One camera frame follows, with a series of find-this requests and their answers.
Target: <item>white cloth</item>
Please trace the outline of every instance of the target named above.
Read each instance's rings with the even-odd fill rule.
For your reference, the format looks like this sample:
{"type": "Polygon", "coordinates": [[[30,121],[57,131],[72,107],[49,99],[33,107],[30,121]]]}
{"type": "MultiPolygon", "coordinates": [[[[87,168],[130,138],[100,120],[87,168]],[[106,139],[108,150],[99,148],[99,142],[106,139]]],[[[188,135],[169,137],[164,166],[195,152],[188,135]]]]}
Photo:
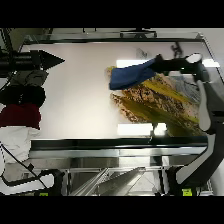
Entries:
{"type": "MultiPolygon", "coordinates": [[[[25,126],[10,126],[0,128],[0,141],[20,161],[28,159],[31,139],[38,136],[40,130],[25,126]]],[[[5,163],[15,163],[7,152],[2,149],[5,163]]]]}

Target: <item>red cloth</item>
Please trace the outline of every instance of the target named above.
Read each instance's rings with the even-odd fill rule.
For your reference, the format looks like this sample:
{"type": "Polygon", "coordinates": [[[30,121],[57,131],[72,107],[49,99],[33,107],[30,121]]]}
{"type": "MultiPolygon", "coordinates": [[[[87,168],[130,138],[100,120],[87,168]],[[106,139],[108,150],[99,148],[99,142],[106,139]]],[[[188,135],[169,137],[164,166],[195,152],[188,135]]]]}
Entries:
{"type": "Polygon", "coordinates": [[[7,126],[26,126],[40,129],[41,115],[35,104],[9,104],[0,113],[0,128],[7,126]]]}

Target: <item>black cloth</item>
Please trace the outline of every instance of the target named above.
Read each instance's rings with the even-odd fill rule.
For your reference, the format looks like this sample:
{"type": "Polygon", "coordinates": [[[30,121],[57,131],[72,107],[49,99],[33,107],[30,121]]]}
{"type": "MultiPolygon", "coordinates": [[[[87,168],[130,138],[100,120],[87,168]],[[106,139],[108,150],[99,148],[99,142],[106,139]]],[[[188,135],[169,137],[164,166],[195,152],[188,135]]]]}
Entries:
{"type": "Polygon", "coordinates": [[[0,103],[3,105],[32,103],[40,108],[45,99],[45,91],[40,86],[7,86],[0,92],[0,103]]]}

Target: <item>pile of clothes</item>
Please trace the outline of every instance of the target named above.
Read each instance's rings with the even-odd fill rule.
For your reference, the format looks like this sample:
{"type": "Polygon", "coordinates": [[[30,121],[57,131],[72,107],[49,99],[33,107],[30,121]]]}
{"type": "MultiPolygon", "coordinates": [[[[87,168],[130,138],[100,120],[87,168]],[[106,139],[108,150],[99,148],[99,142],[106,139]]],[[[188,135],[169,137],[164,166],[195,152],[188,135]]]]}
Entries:
{"type": "MultiPolygon", "coordinates": [[[[20,161],[28,159],[31,139],[40,133],[39,108],[46,96],[42,88],[48,73],[43,70],[22,71],[0,92],[0,141],[20,161]]],[[[3,151],[5,163],[16,161],[3,151]]]]}

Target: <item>blue garment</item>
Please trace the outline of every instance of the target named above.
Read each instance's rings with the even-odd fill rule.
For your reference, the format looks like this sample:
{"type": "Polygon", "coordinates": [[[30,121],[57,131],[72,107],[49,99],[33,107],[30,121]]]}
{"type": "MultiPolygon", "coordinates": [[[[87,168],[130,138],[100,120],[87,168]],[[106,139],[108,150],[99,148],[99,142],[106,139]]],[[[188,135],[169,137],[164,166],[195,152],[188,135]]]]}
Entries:
{"type": "Polygon", "coordinates": [[[140,65],[132,65],[126,68],[114,68],[111,74],[109,88],[111,90],[127,89],[144,82],[146,79],[154,77],[154,72],[149,66],[155,59],[140,65]]]}

